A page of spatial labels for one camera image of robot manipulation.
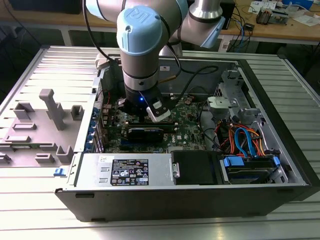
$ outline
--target table leg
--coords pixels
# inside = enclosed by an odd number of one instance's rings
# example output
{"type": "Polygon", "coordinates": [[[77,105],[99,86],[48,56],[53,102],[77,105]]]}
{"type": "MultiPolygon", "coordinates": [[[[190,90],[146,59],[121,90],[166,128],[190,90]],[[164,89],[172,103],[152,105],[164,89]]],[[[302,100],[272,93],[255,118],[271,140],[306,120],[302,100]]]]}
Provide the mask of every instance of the table leg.
{"type": "Polygon", "coordinates": [[[218,52],[226,52],[232,39],[234,39],[233,35],[222,35],[218,52]]]}
{"type": "Polygon", "coordinates": [[[64,41],[64,45],[65,46],[73,46],[73,42],[69,33],[69,29],[67,28],[61,28],[60,29],[62,37],[63,37],[63,41],[64,41]]]}

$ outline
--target blue cable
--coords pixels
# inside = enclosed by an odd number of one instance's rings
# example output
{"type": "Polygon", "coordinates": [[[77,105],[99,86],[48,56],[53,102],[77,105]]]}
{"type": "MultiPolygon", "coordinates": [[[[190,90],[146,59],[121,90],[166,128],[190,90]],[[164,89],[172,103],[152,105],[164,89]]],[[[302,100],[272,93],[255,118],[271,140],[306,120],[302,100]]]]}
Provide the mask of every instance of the blue cable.
{"type": "Polygon", "coordinates": [[[245,31],[244,31],[244,27],[242,26],[241,22],[239,22],[238,20],[235,19],[235,21],[240,25],[241,27],[241,33],[242,33],[242,37],[241,37],[241,40],[240,40],[240,44],[238,45],[237,49],[236,49],[236,53],[239,52],[240,48],[242,47],[242,43],[244,41],[244,37],[245,37],[245,31]]]}
{"type": "Polygon", "coordinates": [[[251,140],[250,133],[249,133],[246,129],[242,128],[242,127],[239,127],[239,128],[235,131],[235,133],[234,133],[234,142],[235,142],[236,147],[239,149],[240,152],[243,153],[243,155],[244,155],[246,158],[248,157],[248,154],[246,153],[246,151],[243,150],[243,149],[241,148],[240,144],[239,144],[239,137],[238,137],[238,135],[239,135],[239,132],[240,132],[241,130],[244,131],[244,133],[245,133],[245,135],[246,135],[246,138],[247,138],[247,140],[248,140],[248,146],[249,146],[249,151],[250,151],[251,156],[255,157],[257,154],[256,154],[255,148],[252,146],[252,140],[251,140]]]}

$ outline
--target side panel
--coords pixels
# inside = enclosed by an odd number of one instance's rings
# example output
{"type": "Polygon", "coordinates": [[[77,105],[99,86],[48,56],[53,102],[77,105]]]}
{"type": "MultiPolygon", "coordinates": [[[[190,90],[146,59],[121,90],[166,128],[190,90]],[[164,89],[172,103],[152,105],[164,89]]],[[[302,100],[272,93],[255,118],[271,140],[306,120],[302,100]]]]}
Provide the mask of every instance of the side panel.
{"type": "Polygon", "coordinates": [[[78,220],[96,222],[265,216],[305,188],[308,187],[55,194],[78,220]]]}

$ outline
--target sticker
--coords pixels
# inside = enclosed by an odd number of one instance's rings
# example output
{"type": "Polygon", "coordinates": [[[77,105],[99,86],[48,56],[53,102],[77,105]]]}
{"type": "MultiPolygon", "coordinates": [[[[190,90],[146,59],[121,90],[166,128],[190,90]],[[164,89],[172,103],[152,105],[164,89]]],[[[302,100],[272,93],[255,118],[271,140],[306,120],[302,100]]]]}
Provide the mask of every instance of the sticker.
{"type": "Polygon", "coordinates": [[[170,71],[170,66],[160,66],[160,71],[169,72],[170,71]]]}
{"type": "Polygon", "coordinates": [[[112,161],[113,159],[115,159],[115,156],[103,156],[103,155],[99,156],[100,163],[107,163],[112,161]]]}
{"type": "Polygon", "coordinates": [[[149,185],[148,159],[113,159],[111,172],[112,186],[149,185]]]}

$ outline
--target floor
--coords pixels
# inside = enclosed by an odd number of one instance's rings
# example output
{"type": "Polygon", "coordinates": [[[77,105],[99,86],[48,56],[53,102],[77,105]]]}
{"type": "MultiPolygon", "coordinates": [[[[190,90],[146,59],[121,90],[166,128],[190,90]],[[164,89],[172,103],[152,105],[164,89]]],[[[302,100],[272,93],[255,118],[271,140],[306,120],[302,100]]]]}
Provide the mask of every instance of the floor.
{"type": "MultiPolygon", "coordinates": [[[[37,38],[42,45],[63,45],[63,38],[58,30],[53,29],[29,29],[31,34],[37,38]]],[[[118,47],[115,33],[94,33],[96,40],[102,47],[118,47]]],[[[75,46],[92,46],[91,40],[87,32],[72,31],[72,40],[75,46]]],[[[220,40],[210,51],[217,51],[220,45],[220,40]]],[[[20,29],[17,39],[8,42],[5,47],[0,49],[0,102],[6,97],[7,93],[14,86],[20,75],[29,65],[33,56],[38,52],[40,46],[25,32],[20,29]]],[[[203,50],[205,48],[195,47],[191,44],[183,44],[184,50],[203,50]]],[[[295,68],[302,73],[306,65],[310,63],[307,59],[310,58],[312,51],[311,46],[302,46],[296,44],[282,44],[277,43],[257,43],[251,42],[247,48],[247,53],[259,54],[278,54],[285,55],[295,68]]],[[[245,48],[240,49],[240,53],[245,52],[245,48]]],[[[310,69],[305,79],[320,94],[320,60],[310,69]]]]}

